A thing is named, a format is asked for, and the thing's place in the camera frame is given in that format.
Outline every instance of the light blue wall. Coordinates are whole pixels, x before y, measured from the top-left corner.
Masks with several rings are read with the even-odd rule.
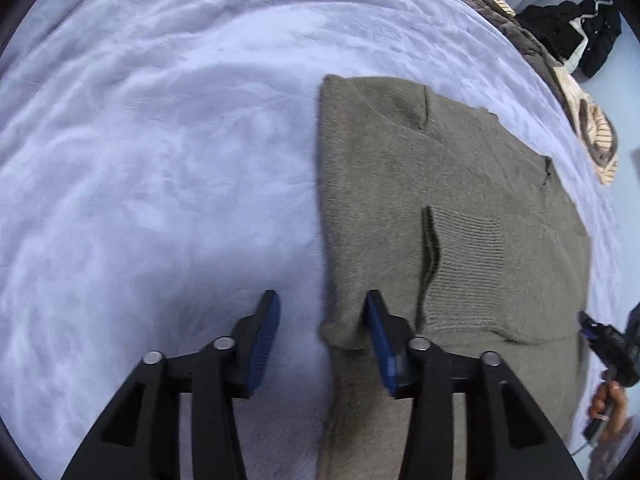
[[[610,192],[622,246],[620,305],[630,310],[640,303],[640,163],[633,160],[640,149],[640,43],[626,22],[607,62],[582,87],[602,106],[620,137],[620,168]],[[640,384],[628,391],[628,398],[629,415],[640,415]],[[586,449],[575,457],[583,471],[588,455]]]

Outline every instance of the white blanket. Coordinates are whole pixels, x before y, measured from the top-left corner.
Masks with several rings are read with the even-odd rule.
[[[44,480],[145,352],[197,350],[266,288],[283,317],[237,410],[248,475],[314,478],[327,73],[428,84],[553,156],[593,237],[589,311],[618,320],[609,195],[548,88],[463,2],[39,0],[0,59],[0,414]]]

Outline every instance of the pile of clothes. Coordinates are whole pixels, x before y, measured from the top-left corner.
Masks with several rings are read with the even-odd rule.
[[[618,10],[603,0],[584,0],[580,5],[563,2],[552,8],[529,6],[516,14],[504,0],[461,1],[511,41],[545,81],[587,149],[600,182],[609,186],[618,170],[618,136],[602,108],[582,90],[571,72],[574,64],[586,75],[600,69],[620,35]],[[580,41],[567,33],[563,23]]]

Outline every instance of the folded sweater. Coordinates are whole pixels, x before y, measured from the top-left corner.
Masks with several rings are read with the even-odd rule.
[[[319,144],[335,375],[319,477],[398,474],[410,402],[380,383],[361,322],[371,288],[447,350],[501,352],[567,431],[590,240],[552,161],[484,108],[395,78],[325,78]]]

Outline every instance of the fleece blanket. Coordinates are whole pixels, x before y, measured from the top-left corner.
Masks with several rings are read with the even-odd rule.
[[[44,480],[145,352],[197,350],[266,288],[283,317],[237,406],[244,460],[251,479],[314,478],[327,73],[427,84],[552,156],[593,241],[588,311],[619,321],[609,195],[548,87],[463,2],[39,0],[0,58],[0,415]]]

